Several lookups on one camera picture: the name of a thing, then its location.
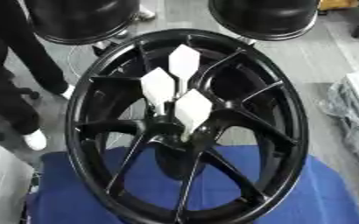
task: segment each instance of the blue fabric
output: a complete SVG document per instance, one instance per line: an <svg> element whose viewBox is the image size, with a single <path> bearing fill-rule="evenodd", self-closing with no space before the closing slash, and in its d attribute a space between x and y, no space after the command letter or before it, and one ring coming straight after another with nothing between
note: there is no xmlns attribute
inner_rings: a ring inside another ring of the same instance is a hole
<svg viewBox="0 0 359 224"><path fill-rule="evenodd" d="M221 147L218 151L239 170L258 178L258 148L252 145ZM115 171L124 148L109 150L105 162ZM67 154L56 152L43 158L44 175L39 191L29 198L32 224L122 223L104 209L76 177ZM146 150L130 170L126 189L140 199L173 208L180 183L167 178L155 163L153 150ZM195 180L188 208L206 209L239 196L236 185L208 166ZM298 184L279 205L256 224L359 224L359 210L338 174L314 157L308 157Z"/></svg>

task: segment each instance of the white shoe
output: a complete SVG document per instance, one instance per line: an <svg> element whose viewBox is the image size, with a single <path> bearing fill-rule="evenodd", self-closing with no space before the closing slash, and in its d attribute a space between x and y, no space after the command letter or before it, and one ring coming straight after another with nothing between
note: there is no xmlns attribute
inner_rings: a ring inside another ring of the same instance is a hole
<svg viewBox="0 0 359 224"><path fill-rule="evenodd" d="M34 151L42 151L47 146L47 139L40 129L23 136L25 143Z"/></svg>
<svg viewBox="0 0 359 224"><path fill-rule="evenodd" d="M140 4L140 9L137 17L138 19L140 19L141 21L149 21L153 20L156 16L157 14L155 12L148 10L142 4Z"/></svg>
<svg viewBox="0 0 359 224"><path fill-rule="evenodd" d="M62 93L61 95L65 99L70 100L73 93L74 93L74 86L69 84L67 86L67 90L64 93Z"/></svg>

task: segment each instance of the white foam block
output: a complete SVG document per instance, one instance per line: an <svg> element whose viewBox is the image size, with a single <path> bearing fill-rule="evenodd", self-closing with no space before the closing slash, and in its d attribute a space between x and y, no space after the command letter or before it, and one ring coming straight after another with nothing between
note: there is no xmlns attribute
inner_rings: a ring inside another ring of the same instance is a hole
<svg viewBox="0 0 359 224"><path fill-rule="evenodd" d="M179 95L187 92L187 83L199 70L200 53L187 45L180 45L169 56L170 73L179 77Z"/></svg>
<svg viewBox="0 0 359 224"><path fill-rule="evenodd" d="M165 113L165 102L175 95L175 80L158 67L141 78L144 96L154 105L159 115Z"/></svg>
<svg viewBox="0 0 359 224"><path fill-rule="evenodd" d="M211 114L212 102L197 90L192 89L175 102L175 116L185 125L182 141L202 125Z"/></svg>

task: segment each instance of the wheel rim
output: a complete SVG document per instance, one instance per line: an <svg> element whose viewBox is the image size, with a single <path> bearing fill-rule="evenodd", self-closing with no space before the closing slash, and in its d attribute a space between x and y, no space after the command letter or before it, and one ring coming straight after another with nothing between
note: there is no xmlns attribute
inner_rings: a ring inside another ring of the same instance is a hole
<svg viewBox="0 0 359 224"><path fill-rule="evenodd" d="M214 104L211 116L189 143L178 140L183 127L170 117L171 113L161 117L145 113L143 119L118 120L143 97L138 79L155 67L166 68L168 54L180 44L201 52L201 68L190 86ZM222 76L227 74L226 68L236 70L235 74L247 78L246 83L253 87L245 92L228 91L237 88L225 82L229 80ZM279 116L272 113L276 108ZM215 140L231 126L244 126L256 133L262 165L254 184L213 149ZM96 147L99 133L108 131L135 136L121 169L113 175ZM298 179L307 154L307 132L298 94L268 58L236 39L198 30L154 32L106 53L80 79L68 105L66 123L70 159L89 190L111 212L141 223L244 223L269 212ZM173 210L143 202L124 189L126 172L146 145L181 151L186 158L184 167L189 168L184 171L186 177ZM233 179L242 196L215 209L188 211L188 192L201 163Z"/></svg>

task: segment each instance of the black pants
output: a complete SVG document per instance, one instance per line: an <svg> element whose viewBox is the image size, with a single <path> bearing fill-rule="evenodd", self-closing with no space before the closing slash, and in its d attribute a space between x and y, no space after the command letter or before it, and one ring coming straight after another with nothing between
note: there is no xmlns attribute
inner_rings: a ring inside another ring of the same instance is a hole
<svg viewBox="0 0 359 224"><path fill-rule="evenodd" d="M18 0L0 0L0 39L25 63L44 89L56 95L67 90L61 69L33 34Z"/></svg>
<svg viewBox="0 0 359 224"><path fill-rule="evenodd" d="M8 47L0 39L0 115L21 135L31 134L39 128L39 116L10 81L10 72L4 67L7 53Z"/></svg>

